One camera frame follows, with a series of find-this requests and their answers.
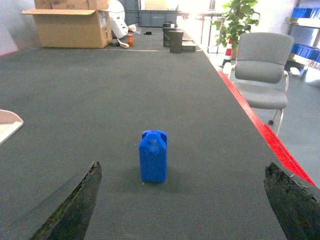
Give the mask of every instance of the plant pot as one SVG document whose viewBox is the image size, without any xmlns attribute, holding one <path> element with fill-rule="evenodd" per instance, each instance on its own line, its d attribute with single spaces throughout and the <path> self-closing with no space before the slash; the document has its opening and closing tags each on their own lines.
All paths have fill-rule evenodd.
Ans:
<svg viewBox="0 0 320 240">
<path fill-rule="evenodd" d="M 235 60 L 238 57 L 238 47 L 239 45 L 237 44 L 235 47 L 232 48 L 231 50 L 231 59 Z"/>
</svg>

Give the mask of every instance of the red table edge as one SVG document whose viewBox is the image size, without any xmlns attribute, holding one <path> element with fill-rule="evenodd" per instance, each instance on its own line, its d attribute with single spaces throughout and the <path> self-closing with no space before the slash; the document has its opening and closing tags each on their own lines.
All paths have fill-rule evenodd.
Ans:
<svg viewBox="0 0 320 240">
<path fill-rule="evenodd" d="M 268 143 L 270 148 L 273 150 L 275 155 L 278 157 L 282 165 L 298 175 L 299 177 L 305 179 L 310 184 L 316 186 L 316 184 L 312 181 L 312 179 L 308 176 L 308 174 L 303 170 L 303 168 L 299 165 L 299 163 L 295 160 L 295 158 L 290 154 L 290 152 L 286 149 L 284 144 L 280 141 L 280 139 L 276 136 L 276 134 L 272 131 L 272 129 L 265 125 L 260 118 L 256 115 L 256 113 L 251 109 L 247 101 L 241 95 L 241 93 L 236 89 L 236 87 L 231 83 L 231 81 L 227 78 L 227 76 L 223 73 L 222 69 L 213 64 L 213 67 L 216 69 L 226 86 L 229 88 L 230 92 L 233 94 L 235 99 L 239 102 L 240 106 L 243 108 L 244 112 L 248 115 L 250 120 L 253 122 L 255 127 L 258 129 L 262 137 Z"/>
</svg>

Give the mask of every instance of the gray office chair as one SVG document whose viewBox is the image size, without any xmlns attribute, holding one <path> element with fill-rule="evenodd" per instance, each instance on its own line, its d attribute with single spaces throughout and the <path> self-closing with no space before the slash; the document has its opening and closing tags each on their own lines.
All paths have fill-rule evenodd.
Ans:
<svg viewBox="0 0 320 240">
<path fill-rule="evenodd" d="M 284 70 L 294 39 L 292 36 L 255 32 L 243 33 L 239 39 L 238 56 L 235 65 L 235 77 L 244 82 L 233 82 L 250 107 L 276 110 L 269 125 L 274 124 L 278 112 L 280 122 L 276 135 L 282 124 L 284 108 L 288 104 L 286 92 L 289 85 L 289 74 Z M 275 87 L 285 76 L 285 87 Z M 250 81 L 265 84 L 254 84 Z"/>
</svg>

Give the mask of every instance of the orange bottle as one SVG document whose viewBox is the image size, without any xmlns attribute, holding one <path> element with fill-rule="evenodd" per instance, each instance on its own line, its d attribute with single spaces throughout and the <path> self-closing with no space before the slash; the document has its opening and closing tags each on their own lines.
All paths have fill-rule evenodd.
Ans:
<svg viewBox="0 0 320 240">
<path fill-rule="evenodd" d="M 128 34 L 126 38 L 129 46 L 132 47 L 134 45 L 134 36 L 132 34 Z"/>
</svg>

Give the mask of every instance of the chair backrest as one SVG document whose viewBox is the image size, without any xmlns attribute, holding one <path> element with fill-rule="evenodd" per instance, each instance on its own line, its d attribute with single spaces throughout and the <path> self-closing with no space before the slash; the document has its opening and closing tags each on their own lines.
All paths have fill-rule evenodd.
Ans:
<svg viewBox="0 0 320 240">
<path fill-rule="evenodd" d="M 271 32 L 243 33 L 239 39 L 235 77 L 278 83 L 294 44 L 289 35 Z"/>
</svg>

